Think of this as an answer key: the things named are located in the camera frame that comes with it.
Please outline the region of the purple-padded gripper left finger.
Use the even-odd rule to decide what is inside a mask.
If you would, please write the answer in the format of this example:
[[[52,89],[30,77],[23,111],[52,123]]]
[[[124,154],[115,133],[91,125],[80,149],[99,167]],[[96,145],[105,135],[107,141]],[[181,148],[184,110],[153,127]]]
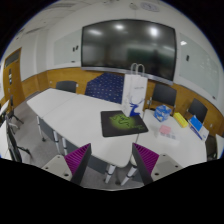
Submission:
[[[79,185],[82,181],[91,153],[91,144],[86,144],[66,156],[56,155],[43,166],[43,169]]]

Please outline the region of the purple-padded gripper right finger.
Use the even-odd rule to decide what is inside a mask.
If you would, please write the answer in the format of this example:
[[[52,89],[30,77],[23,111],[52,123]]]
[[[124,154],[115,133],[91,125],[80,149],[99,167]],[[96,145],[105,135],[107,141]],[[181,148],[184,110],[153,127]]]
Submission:
[[[132,145],[132,154],[144,183],[152,183],[182,169],[167,154],[157,154],[137,143]]]

